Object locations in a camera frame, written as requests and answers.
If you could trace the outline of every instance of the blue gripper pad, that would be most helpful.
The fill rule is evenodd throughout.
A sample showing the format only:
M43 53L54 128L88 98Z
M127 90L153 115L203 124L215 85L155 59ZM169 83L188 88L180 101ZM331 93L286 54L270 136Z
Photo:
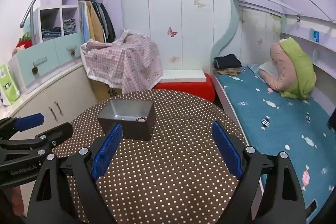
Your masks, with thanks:
M118 149L122 135L123 130L121 125L117 124L99 149L93 160L93 169L91 172L91 178L94 181L106 173L107 168L109 167L110 162Z
M231 175L236 176L239 180L243 177L241 159L232 143L226 136L226 132L221 128L218 122L212 125L212 138L226 164Z
M44 116L41 113L20 118L16 121L14 128L20 132L38 127L44 123Z

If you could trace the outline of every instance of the green blanket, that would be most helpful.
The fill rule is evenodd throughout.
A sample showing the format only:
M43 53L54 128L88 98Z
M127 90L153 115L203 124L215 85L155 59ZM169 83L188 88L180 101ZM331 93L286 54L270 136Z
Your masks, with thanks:
M282 41L280 46L292 60L296 72L296 80L288 90L280 92L281 96L302 100L309 98L316 82L312 62L293 38Z

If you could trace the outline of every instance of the pink pillow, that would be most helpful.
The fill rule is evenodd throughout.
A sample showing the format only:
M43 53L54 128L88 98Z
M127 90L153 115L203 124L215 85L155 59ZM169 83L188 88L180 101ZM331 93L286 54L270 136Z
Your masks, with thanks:
M273 90L287 90L296 80L296 72L293 62L289 59L288 55L279 44L274 43L269 53L272 60L277 64L279 78L276 79L263 70L260 71L260 76Z

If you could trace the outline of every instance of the person's hand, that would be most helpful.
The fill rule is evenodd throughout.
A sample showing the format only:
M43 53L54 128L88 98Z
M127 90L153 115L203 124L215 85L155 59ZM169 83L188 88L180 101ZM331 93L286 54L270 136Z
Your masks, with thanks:
M13 212L15 215L20 216L23 215L25 211L21 189L19 186L12 188L12 205L13 205Z

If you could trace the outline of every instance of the polka dot tablecloth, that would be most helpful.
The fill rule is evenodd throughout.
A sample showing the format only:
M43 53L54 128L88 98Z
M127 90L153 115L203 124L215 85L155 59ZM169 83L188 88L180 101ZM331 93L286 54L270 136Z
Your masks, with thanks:
M238 181L220 156L211 124L220 120L245 144L238 126L211 102L188 93L147 90L115 98L153 100L156 111L152 139L123 139L106 174L97 181L117 222L215 223ZM59 157L73 155L103 135L97 116L108 101L72 122L72 138L54 149ZM78 215L88 222L75 180L68 180Z

